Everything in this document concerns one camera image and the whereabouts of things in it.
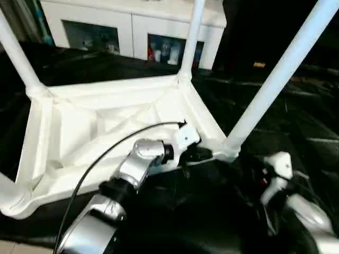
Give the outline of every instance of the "black tablecloth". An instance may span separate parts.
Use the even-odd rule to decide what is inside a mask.
[[[49,48],[37,44],[24,44],[23,47],[40,80],[47,86],[161,76],[178,71],[177,66],[103,53]],[[3,91],[0,94],[0,169],[11,179],[15,179],[30,101],[25,95],[20,77],[5,53],[0,55],[0,62],[3,68]],[[225,77],[220,72],[195,70],[192,83],[227,135],[265,78],[259,72]],[[277,151],[289,152],[293,168],[310,176],[310,182],[305,185],[339,214],[339,200],[336,198],[339,190],[339,125],[336,114],[339,93],[336,85],[334,82],[299,77],[289,81],[242,146],[240,156],[249,153],[263,156]],[[237,220],[232,220],[234,213],[228,212],[232,204],[235,205],[232,201],[234,196],[227,196],[227,193],[217,195],[226,188],[227,185],[222,185],[221,182],[226,183],[227,177],[220,177],[220,165],[214,162],[192,172],[198,176],[187,178],[182,172],[173,172],[158,176],[155,180],[147,180],[149,188],[157,186],[161,189],[166,185],[171,187],[161,196],[161,200],[157,200],[156,195],[151,195],[151,199],[150,196],[144,196],[144,199],[151,200],[149,204],[159,209],[154,211],[161,211],[164,216],[161,219],[167,220],[162,229],[169,230],[173,227],[169,221],[176,221],[182,225],[182,232],[185,232],[181,239],[188,242],[198,239],[199,246],[203,246],[207,252],[221,253],[225,250],[225,238],[228,239],[227,251],[238,251],[241,242],[235,234],[234,223]],[[204,183],[201,180],[203,174],[212,177],[212,180]],[[180,187],[172,186],[180,180],[185,184],[181,182]],[[207,193],[215,198],[206,198]],[[69,222],[92,195],[93,193],[89,193],[77,198]],[[32,216],[20,221],[2,216],[1,238],[51,247],[66,205],[67,200],[63,200],[41,206]],[[176,212],[181,209],[178,219]],[[151,218],[156,219],[156,214],[153,213]]]

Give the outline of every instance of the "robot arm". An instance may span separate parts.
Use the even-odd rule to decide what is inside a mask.
[[[261,196],[261,203],[267,207],[277,194],[284,192],[288,181],[292,180],[293,173],[291,157],[287,152],[278,152],[266,157],[264,161],[274,170],[274,177]],[[284,212],[281,211],[281,216],[287,222],[286,224],[290,225],[291,231],[298,229],[298,232],[292,232],[292,235],[296,238],[305,238],[299,241],[307,243],[304,246],[304,253],[338,252],[339,239],[333,231],[331,220],[318,205],[299,194],[284,195],[282,200],[284,200]]]
[[[117,226],[126,220],[134,197],[150,169],[166,165],[168,161],[177,165],[181,153],[199,140],[197,131],[190,125],[180,128],[174,141],[169,143],[138,140],[117,173],[99,186],[100,193],[93,196],[68,228],[57,253],[113,253],[119,243]]]

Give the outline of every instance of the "floor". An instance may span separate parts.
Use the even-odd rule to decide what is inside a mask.
[[[0,241],[1,254],[50,254],[53,253],[51,249],[42,247],[30,246],[16,242]]]

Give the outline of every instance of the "white cabinet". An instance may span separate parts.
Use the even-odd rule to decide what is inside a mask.
[[[133,57],[131,14],[45,1],[41,5],[56,46]]]
[[[161,54],[160,61],[163,61],[161,59],[163,57],[165,57],[165,61],[170,61],[171,49],[177,47],[177,49],[175,49],[179,52],[177,62],[181,62],[185,39],[190,28],[189,23],[133,15],[132,25],[135,58],[146,60],[150,59],[150,54],[153,54],[151,57],[153,60],[155,59],[155,47],[157,47],[157,50],[160,51]],[[200,68],[212,68],[223,31],[222,28],[214,28],[205,25],[200,26],[198,45],[193,65],[197,63]],[[167,45],[169,45],[168,47],[170,49],[163,54],[166,51],[164,47],[167,47]]]
[[[42,0],[55,44],[180,64],[194,0]],[[193,66],[211,69],[226,18],[206,0]]]

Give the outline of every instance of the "white plastic leg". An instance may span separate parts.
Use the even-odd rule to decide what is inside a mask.
[[[190,24],[190,31],[186,40],[184,56],[182,59],[181,69],[179,71],[180,78],[192,79],[192,64],[197,46],[200,23],[205,6],[205,0],[195,0],[192,19]]]
[[[0,173],[0,211],[7,215],[10,210],[16,209],[20,205],[25,205],[31,199],[31,192],[15,184]]]
[[[25,83],[28,92],[45,92],[25,53],[17,41],[9,23],[0,8],[0,41],[11,59],[15,69]]]
[[[261,117],[279,95],[339,8],[339,0],[318,0],[284,55],[222,144],[225,160],[232,161]]]

